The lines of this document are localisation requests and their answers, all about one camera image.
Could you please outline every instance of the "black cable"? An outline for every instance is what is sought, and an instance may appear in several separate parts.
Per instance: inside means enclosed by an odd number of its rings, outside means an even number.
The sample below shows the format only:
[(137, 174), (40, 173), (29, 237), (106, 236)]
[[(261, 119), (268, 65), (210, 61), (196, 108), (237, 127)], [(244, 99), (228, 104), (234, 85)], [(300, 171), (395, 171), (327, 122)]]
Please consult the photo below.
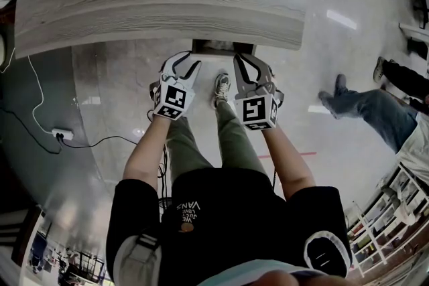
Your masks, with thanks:
[(277, 176), (277, 171), (274, 170), (274, 176), (273, 176), (273, 190), (275, 188), (275, 177)]
[(95, 144), (93, 144), (93, 145), (83, 145), (82, 147), (73, 147), (72, 145), (68, 145), (68, 144), (66, 144), (66, 143), (64, 142), (64, 140), (63, 140), (63, 138), (62, 138), (62, 137), (60, 137), (60, 142), (61, 142), (62, 144), (64, 144), (66, 147), (69, 147), (69, 148), (73, 148), (73, 149), (82, 149), (82, 148), (92, 148), (92, 147), (95, 147), (96, 145), (100, 144), (101, 142), (105, 141), (106, 139), (115, 139), (115, 138), (123, 139), (123, 140), (125, 140), (125, 141), (127, 141), (127, 142), (130, 142), (130, 143), (132, 143), (132, 144), (134, 144), (134, 145), (137, 145), (137, 143), (136, 143), (136, 142), (130, 141), (129, 139), (126, 139), (126, 138), (124, 138), (124, 137), (122, 137), (122, 136), (109, 136), (109, 137), (105, 137), (104, 139), (101, 139), (100, 141), (98, 141), (97, 143), (95, 143)]
[(4, 113), (7, 113), (9, 115), (13, 115), (23, 126), (23, 128), (27, 131), (28, 135), (31, 136), (31, 138), (38, 144), (39, 147), (41, 147), (46, 153), (52, 154), (52, 155), (59, 155), (62, 151), (62, 146), (60, 145), (60, 150), (59, 151), (50, 151), (48, 149), (46, 149), (35, 137), (34, 135), (29, 131), (29, 129), (26, 127), (26, 125), (24, 124), (24, 122), (17, 116), (16, 113), (14, 113), (13, 111), (9, 111), (9, 110), (5, 110), (3, 108), (0, 107), (0, 110), (2, 110)]
[(151, 122), (152, 123), (152, 121), (153, 121), (153, 119), (154, 119), (154, 110), (148, 110), (147, 112), (146, 112), (146, 117), (147, 117), (147, 119), (149, 119), (149, 122)]

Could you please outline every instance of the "forearm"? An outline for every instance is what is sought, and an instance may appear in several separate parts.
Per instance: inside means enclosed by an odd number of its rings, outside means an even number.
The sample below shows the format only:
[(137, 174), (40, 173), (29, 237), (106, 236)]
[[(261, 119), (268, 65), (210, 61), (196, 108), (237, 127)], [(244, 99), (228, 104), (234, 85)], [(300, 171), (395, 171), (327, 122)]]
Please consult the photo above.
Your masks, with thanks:
[(145, 135), (135, 147), (125, 165), (123, 179), (137, 179), (158, 189), (158, 165), (167, 139), (170, 119), (154, 116)]
[(262, 133), (282, 183), (285, 199), (289, 199), (302, 188), (316, 185), (310, 168), (279, 125)]

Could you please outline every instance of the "tiled floor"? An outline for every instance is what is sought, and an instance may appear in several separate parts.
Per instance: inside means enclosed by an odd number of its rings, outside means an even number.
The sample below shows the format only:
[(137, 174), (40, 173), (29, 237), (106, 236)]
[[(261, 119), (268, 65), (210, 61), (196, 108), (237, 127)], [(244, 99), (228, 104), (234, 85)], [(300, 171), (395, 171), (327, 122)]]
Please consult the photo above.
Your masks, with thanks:
[[(393, 169), (395, 156), (363, 121), (336, 121), (330, 115), (309, 113), (308, 107), (320, 106), (318, 91), (332, 91), (339, 72), (347, 75), (350, 88), (360, 91), (375, 88), (372, 71), (380, 54), (410, 66), (411, 60), (405, 54), (406, 41), (397, 24), (414, 23), (411, 8), (410, 0), (307, 0), (300, 51), (264, 46), (256, 50), (256, 56), (273, 68), (278, 86), (286, 96), (279, 124), (298, 151), (316, 153), (305, 157), (316, 181), (336, 186), (345, 209), (353, 200), (365, 205), (375, 191), (375, 184)], [(191, 44), (190, 40), (139, 40), (72, 47), (77, 101), (88, 142), (95, 143), (109, 135), (137, 141), (149, 125), (146, 118), (152, 106), (149, 84), (156, 80), (167, 57), (190, 49)], [(195, 85), (197, 95), (188, 114), (200, 150), (214, 165), (219, 165), (220, 155), (215, 114), (208, 101), (212, 82), (221, 68), (232, 72), (232, 61), (224, 58), (204, 61)], [(249, 133), (249, 137), (258, 155), (268, 154), (260, 133)], [(86, 144), (84, 138), (80, 143)], [(96, 170), (86, 176), (58, 165), (58, 169), (69, 171), (71, 178), (85, 176), (84, 190), (90, 192), (92, 184), (104, 189), (103, 200), (97, 203), (90, 217), (89, 213), (81, 216), (77, 211), (72, 218), (70, 211), (76, 210), (73, 206), (79, 206), (83, 200), (73, 198), (80, 195), (77, 188), (64, 192), (67, 196), (64, 204), (72, 207), (52, 209), (60, 223), (72, 222), (78, 236), (90, 237), (103, 245), (106, 213), (132, 149), (130, 143), (120, 139), (103, 142), (92, 149)], [(270, 160), (262, 161), (272, 173)], [(30, 173), (22, 175), (31, 178)]]

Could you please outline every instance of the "shoe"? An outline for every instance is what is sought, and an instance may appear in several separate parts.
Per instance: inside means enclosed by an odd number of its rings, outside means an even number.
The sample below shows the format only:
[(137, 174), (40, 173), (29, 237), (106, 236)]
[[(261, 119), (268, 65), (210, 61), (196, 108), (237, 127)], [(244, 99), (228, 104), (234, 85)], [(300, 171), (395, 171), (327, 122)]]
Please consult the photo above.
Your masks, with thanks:
[(214, 94), (212, 97), (212, 108), (217, 108), (217, 102), (223, 100), (228, 102), (228, 92), (231, 87), (231, 79), (228, 73), (221, 73), (214, 82)]
[(321, 90), (319, 92), (319, 94), (317, 94), (317, 97), (320, 99), (320, 101), (322, 102), (322, 105), (329, 110), (329, 112), (331, 113), (331, 115), (335, 118), (335, 119), (339, 119), (334, 111), (331, 109), (329, 103), (328, 103), (328, 99), (333, 98), (333, 96), (331, 96), (329, 93), (325, 92), (324, 90)]
[(336, 76), (334, 91), (335, 96), (339, 96), (344, 90), (347, 90), (346, 81), (347, 79), (344, 74), (338, 74)]
[(378, 57), (377, 65), (374, 69), (373, 79), (376, 83), (380, 82), (381, 78), (383, 78), (384, 72), (383, 72), (383, 63), (385, 62), (385, 59), (381, 56)]

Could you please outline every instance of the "white sleeve trim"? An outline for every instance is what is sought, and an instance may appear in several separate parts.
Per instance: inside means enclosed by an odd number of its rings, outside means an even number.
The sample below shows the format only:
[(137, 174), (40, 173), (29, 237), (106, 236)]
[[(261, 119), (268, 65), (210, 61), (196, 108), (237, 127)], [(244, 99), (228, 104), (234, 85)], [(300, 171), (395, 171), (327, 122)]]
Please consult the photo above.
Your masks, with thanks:
[(116, 286), (121, 286), (120, 272), (122, 262), (125, 255), (129, 255), (133, 247), (135, 247), (135, 241), (137, 240), (137, 238), (138, 236), (130, 236), (129, 238), (124, 240), (115, 255), (115, 261), (113, 262), (113, 280), (115, 280)]
[(330, 231), (318, 231), (315, 234), (311, 235), (310, 238), (307, 239), (306, 244), (304, 246), (304, 260), (306, 261), (306, 264), (309, 268), (314, 269), (310, 260), (310, 257), (308, 256), (307, 253), (307, 249), (308, 249), (308, 245), (313, 241), (316, 240), (318, 238), (327, 238), (329, 239), (329, 241), (331, 241), (331, 243), (333, 243), (333, 245), (335, 245), (335, 247), (339, 250), (343, 260), (344, 260), (344, 264), (346, 266), (346, 276), (349, 273), (349, 269), (351, 267), (351, 259), (349, 257), (349, 254), (347, 253), (347, 249), (345, 247), (345, 245), (343, 244), (343, 242), (341, 242), (341, 240), (336, 237), (333, 233), (331, 233)]

